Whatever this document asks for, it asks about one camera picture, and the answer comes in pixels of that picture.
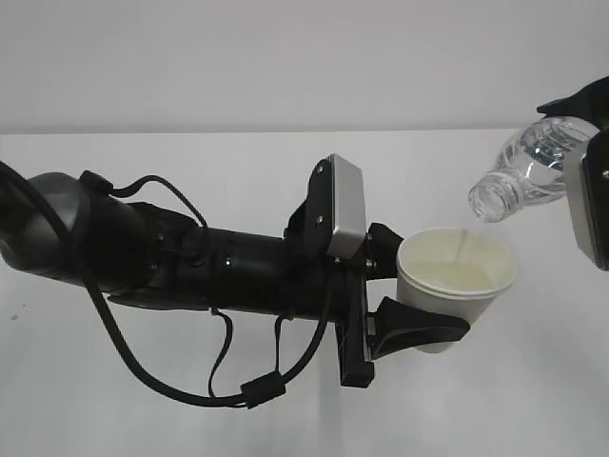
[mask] white paper cup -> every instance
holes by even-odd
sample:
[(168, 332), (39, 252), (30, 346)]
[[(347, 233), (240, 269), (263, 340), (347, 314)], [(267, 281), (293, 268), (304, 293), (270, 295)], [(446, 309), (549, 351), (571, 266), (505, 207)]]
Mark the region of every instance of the white paper cup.
[[(396, 300), (413, 308), (461, 317), (470, 325), (516, 279), (516, 260), (498, 241), (462, 228), (432, 228), (398, 249)], [(417, 349), (443, 352), (453, 343)]]

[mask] water bottle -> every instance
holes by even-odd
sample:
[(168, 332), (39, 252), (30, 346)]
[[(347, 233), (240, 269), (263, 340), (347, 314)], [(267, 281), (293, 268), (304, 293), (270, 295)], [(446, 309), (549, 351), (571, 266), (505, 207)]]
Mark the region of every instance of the water bottle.
[(519, 131), (469, 191), (469, 206), (483, 222), (499, 222), (524, 207), (558, 200), (566, 194), (564, 155), (598, 132), (577, 117), (546, 117)]

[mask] cable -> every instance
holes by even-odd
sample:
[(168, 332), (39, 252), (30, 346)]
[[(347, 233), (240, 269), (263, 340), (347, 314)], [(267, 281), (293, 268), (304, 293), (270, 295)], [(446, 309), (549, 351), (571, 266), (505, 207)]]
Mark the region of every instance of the cable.
[[(223, 312), (219, 311), (217, 308), (211, 309), (211, 315), (222, 317), (226, 324), (225, 341), (222, 344), (222, 348), (220, 349), (218, 358), (214, 362), (213, 368), (211, 369), (211, 372), (209, 373), (209, 379), (207, 380), (207, 392), (209, 393), (209, 396), (211, 398), (216, 398), (216, 393), (213, 391), (213, 387), (212, 387), (211, 383), (213, 382), (213, 377), (216, 374), (218, 367), (225, 360), (226, 354), (228, 353), (228, 349), (230, 348), (230, 343), (232, 342), (232, 335), (234, 332), (234, 325), (232, 323), (232, 319), (230, 319), (230, 317), (228, 317)], [(233, 407), (246, 407), (246, 405), (240, 404), (240, 405), (235, 405)]]
[(294, 319), (295, 311), (290, 308), (279, 315), (275, 320), (275, 371), (279, 371), (279, 340), (282, 336), (282, 323)]
[[(88, 295), (95, 305), (95, 309), (97, 310), (106, 331), (108, 332), (108, 336), (114, 347), (118, 351), (121, 359), (131, 371), (131, 373), (140, 380), (145, 386), (151, 388), (152, 390), (165, 395), (168, 398), (171, 398), (175, 401), (185, 403), (188, 405), (194, 405), (198, 407), (235, 407), (245, 402), (245, 397), (243, 394), (231, 395), (227, 397), (205, 397), (201, 395), (195, 395), (191, 393), (187, 393), (181, 391), (175, 387), (168, 386), (163, 383), (159, 379), (152, 376), (148, 373), (135, 358), (133, 352), (129, 348), (127, 341), (125, 341), (125, 337), (121, 333), (121, 330), (118, 328), (116, 320), (112, 315), (108, 303), (104, 298), (101, 290), (97, 285), (97, 281), (91, 274), (88, 269), (87, 263), (80, 253), (76, 242), (74, 241), (73, 235), (66, 228), (66, 225), (59, 217), (55, 209), (50, 205), (50, 203), (42, 196), (42, 194), (36, 189), (28, 180), (26, 180), (23, 176), (17, 173), (14, 169), (9, 167), (4, 162), (0, 161), (0, 175), (7, 179), (13, 186), (17, 188), (23, 195), (34, 205), (34, 207), (40, 211), (40, 214), (47, 220), (57, 237), (60, 241), (66, 246), (69, 257), (71, 258), (72, 263), (76, 271), (83, 281), (83, 286), (88, 292)], [(172, 186), (169, 182), (164, 180), (163, 178), (159, 178), (158, 176), (147, 176), (142, 178), (135, 183), (133, 183), (128, 188), (117, 189), (116, 192), (118, 194), (128, 194), (132, 191), (132, 189), (140, 189), (143, 184), (148, 181), (157, 181), (161, 184), (166, 182), (169, 184), (167, 186), (168, 189), (175, 189), (174, 192), (181, 200), (187, 202), (186, 197), (177, 190), (174, 186)], [(192, 210), (192, 205), (188, 203), (188, 207)], [(198, 213), (196, 209), (194, 209), (193, 213), (195, 215)], [(200, 221), (205, 221), (203, 216), (201, 216)], [(315, 354), (317, 348), (319, 347), (322, 337), (324, 336), (324, 331), (327, 326), (329, 310), (330, 310), (330, 297), (331, 297), (331, 287), (328, 283), (326, 285), (326, 294), (324, 300), (324, 306), (322, 308), (322, 315), (320, 316), (320, 320), (315, 328), (315, 332), (313, 333), (313, 337), (306, 350), (304, 351), (302, 357), (296, 362), (296, 364), (285, 374), (282, 376), (284, 382), (287, 384), (299, 373), (303, 371), (306, 365), (310, 362), (311, 358)]]
[(209, 226), (207, 225), (206, 218), (203, 217), (203, 214), (201, 214), (201, 212), (198, 209), (196, 209), (195, 206), (192, 205), (188, 201), (186, 196), (181, 191), (179, 191), (167, 179), (165, 179), (161, 176), (157, 176), (155, 174), (149, 174), (147, 176), (144, 176), (144, 177), (138, 179), (134, 183), (129, 184), (125, 188), (111, 190), (110, 195), (112, 195), (113, 197), (116, 197), (116, 198), (132, 197), (133, 195), (135, 195), (137, 192), (140, 191), (140, 189), (144, 186), (144, 184), (152, 183), (152, 182), (159, 183), (159, 184), (162, 184), (163, 186), (165, 186), (178, 198), (178, 200), (180, 200), (188, 209), (190, 209), (190, 212), (192, 212), (192, 214), (195, 215), (195, 217), (199, 221), (199, 224), (201, 224), (201, 227), (203, 227), (204, 234), (205, 234), (205, 240), (207, 243), (208, 234), (209, 234)]

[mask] bottle cap opening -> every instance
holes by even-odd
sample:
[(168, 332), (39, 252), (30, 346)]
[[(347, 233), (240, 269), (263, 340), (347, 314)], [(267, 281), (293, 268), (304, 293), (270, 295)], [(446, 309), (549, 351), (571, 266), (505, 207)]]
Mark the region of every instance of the bottle cap opening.
[(490, 172), (469, 191), (469, 206), (483, 222), (499, 222), (522, 208), (524, 202), (516, 179)]

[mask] black clamp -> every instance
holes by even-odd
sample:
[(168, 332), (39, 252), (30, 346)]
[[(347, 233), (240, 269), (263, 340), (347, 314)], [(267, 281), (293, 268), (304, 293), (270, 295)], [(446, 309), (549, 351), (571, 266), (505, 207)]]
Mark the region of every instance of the black clamp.
[(459, 341), (470, 329), (467, 321), (423, 311), (384, 297), (376, 312), (368, 313), (367, 341), (373, 360), (398, 350), (431, 343)]

